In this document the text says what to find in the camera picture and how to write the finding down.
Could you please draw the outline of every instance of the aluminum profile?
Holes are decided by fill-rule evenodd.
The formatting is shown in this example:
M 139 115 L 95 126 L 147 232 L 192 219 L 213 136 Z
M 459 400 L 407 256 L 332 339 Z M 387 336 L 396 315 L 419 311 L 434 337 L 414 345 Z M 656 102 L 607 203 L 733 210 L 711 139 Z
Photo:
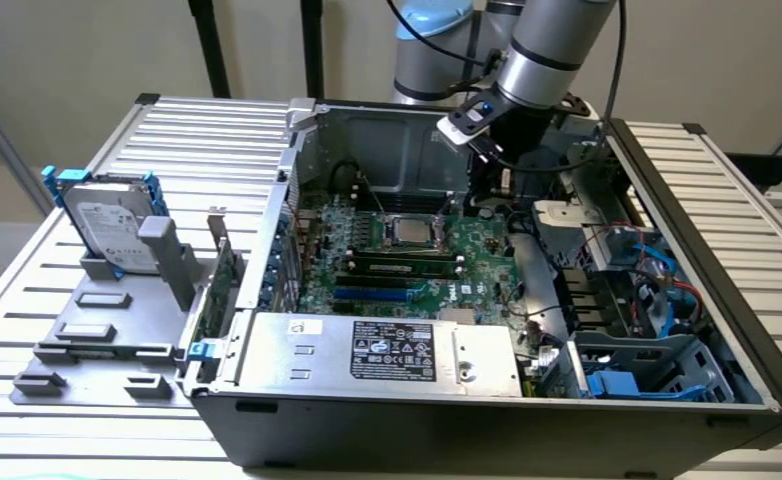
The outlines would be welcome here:
M 133 108 L 95 157 L 91 167 L 97 171 L 153 170 L 160 175 L 177 235 L 199 256 L 215 255 L 205 231 L 211 204 L 228 208 L 225 223 L 235 248 L 245 254 L 252 251 L 268 195 L 264 180 L 272 175 L 280 147 L 274 132 L 284 132 L 286 113 L 284 103 L 163 97 L 153 106 Z M 638 137 L 686 136 L 679 125 L 631 126 Z M 694 207 L 699 208 L 691 214 L 709 216 L 717 208 L 749 212 L 749 202 L 690 202 L 698 202 Z M 703 235 L 713 248 L 741 247 L 721 250 L 757 254 L 767 247 L 782 254 L 782 239 L 773 235 Z M 0 278 L 0 477 L 57 472 L 115 479 L 280 477 L 280 473 L 247 473 L 228 462 L 191 409 L 19 406 L 8 400 L 12 378 L 25 369 L 31 348 L 47 334 L 83 277 L 76 264 L 81 253 L 67 218 L 53 210 Z M 753 279 L 750 269 L 738 271 L 747 275 L 743 281 L 771 283 Z M 778 292 L 782 282 L 773 283 L 771 290 Z M 762 288 L 745 292 L 762 293 Z M 775 333 L 769 330 L 782 346 L 782 315 L 763 315 L 765 320 L 779 328 Z M 356 479 L 363 474 L 335 473 L 328 478 Z M 679 479 L 782 480 L 782 445 L 769 451 L 727 452 Z

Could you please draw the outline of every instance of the wall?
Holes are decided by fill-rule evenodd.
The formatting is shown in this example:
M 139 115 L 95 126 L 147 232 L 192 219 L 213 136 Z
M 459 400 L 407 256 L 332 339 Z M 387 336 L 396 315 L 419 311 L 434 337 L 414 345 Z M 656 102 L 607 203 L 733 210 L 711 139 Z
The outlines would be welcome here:
M 299 2 L 216 8 L 235 94 L 303 95 Z M 782 0 L 628 0 L 628 8 L 618 114 L 695 121 L 725 148 L 767 149 L 782 131 Z M 612 20 L 572 89 L 599 107 Z M 330 97 L 388 98 L 394 42 L 382 0 L 326 0 Z M 184 0 L 0 0 L 0 123 L 29 163 L 85 163 L 143 91 L 209 94 Z

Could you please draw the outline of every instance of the hard drive label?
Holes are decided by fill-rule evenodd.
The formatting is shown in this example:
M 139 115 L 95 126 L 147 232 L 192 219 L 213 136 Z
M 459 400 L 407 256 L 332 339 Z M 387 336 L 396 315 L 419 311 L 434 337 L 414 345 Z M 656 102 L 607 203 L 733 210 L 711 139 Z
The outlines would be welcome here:
M 80 202 L 77 211 L 109 263 L 128 272 L 156 273 L 151 249 L 139 240 L 133 212 L 120 205 L 92 202 Z
M 435 382 L 432 325 L 354 322 L 350 374 L 359 380 Z

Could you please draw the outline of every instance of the warning label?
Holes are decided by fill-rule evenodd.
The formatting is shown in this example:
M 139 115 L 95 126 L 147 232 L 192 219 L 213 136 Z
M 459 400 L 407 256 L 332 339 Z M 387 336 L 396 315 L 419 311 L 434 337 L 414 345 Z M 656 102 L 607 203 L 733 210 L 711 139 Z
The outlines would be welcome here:
M 360 380 L 435 382 L 432 325 L 355 322 L 350 373 Z

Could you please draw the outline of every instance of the green motherboard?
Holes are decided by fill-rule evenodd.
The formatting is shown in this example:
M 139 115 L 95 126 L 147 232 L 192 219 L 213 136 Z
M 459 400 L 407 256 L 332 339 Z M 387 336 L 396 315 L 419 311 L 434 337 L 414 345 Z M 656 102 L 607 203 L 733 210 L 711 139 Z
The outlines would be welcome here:
M 328 202 L 302 211 L 299 311 L 507 325 L 524 321 L 502 215 L 356 211 Z

